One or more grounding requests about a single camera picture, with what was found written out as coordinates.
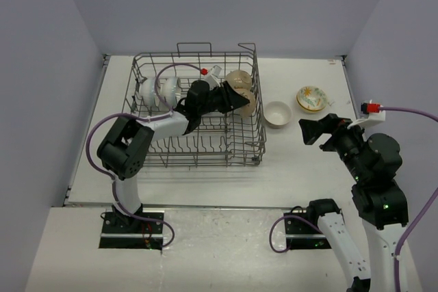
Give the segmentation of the white green floral bowl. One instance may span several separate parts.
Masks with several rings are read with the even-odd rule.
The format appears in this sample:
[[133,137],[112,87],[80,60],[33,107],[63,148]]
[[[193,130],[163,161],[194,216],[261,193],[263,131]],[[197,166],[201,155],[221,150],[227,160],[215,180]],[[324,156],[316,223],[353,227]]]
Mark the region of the white green floral bowl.
[[296,93],[296,102],[304,112],[310,114],[319,113],[329,105],[326,93],[313,85],[301,87]]

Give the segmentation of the beige floral bowl front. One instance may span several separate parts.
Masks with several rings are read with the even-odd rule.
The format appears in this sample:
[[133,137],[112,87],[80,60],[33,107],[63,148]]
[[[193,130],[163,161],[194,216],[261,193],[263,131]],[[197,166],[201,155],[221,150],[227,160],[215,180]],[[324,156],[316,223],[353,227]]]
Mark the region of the beige floral bowl front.
[[266,124],[273,129],[286,127],[293,117],[290,106],[281,101],[269,102],[264,107],[263,114]]

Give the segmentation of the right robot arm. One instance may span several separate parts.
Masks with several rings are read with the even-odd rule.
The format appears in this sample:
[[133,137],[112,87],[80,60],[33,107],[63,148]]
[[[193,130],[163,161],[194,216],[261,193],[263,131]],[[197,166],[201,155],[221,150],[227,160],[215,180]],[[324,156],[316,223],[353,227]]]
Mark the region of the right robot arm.
[[332,199],[311,201],[305,224],[322,232],[345,275],[349,291],[408,291],[406,269],[396,254],[409,221],[407,199],[394,177],[402,165],[400,145],[392,137],[375,133],[365,139],[366,128],[385,121],[385,114],[369,113],[351,120],[327,114],[320,120],[299,120],[303,142],[314,144],[328,134],[320,149],[336,152],[355,180],[352,201],[365,229],[369,259],[365,260],[345,227],[342,212]]

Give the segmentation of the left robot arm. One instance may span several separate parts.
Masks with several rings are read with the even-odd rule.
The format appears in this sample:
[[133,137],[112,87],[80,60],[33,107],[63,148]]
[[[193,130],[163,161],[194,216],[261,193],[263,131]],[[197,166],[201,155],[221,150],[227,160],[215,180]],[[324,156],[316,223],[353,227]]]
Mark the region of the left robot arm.
[[210,88],[208,82],[196,80],[175,109],[161,116],[140,118],[131,114],[113,114],[98,123],[102,125],[114,118],[106,136],[97,148],[101,160],[100,171],[112,180],[113,210],[118,224],[128,233],[137,231],[142,221],[142,203],[138,195],[136,174],[153,142],[179,137],[193,132],[205,114],[218,111],[227,114],[250,105],[243,92],[233,89],[226,81]]

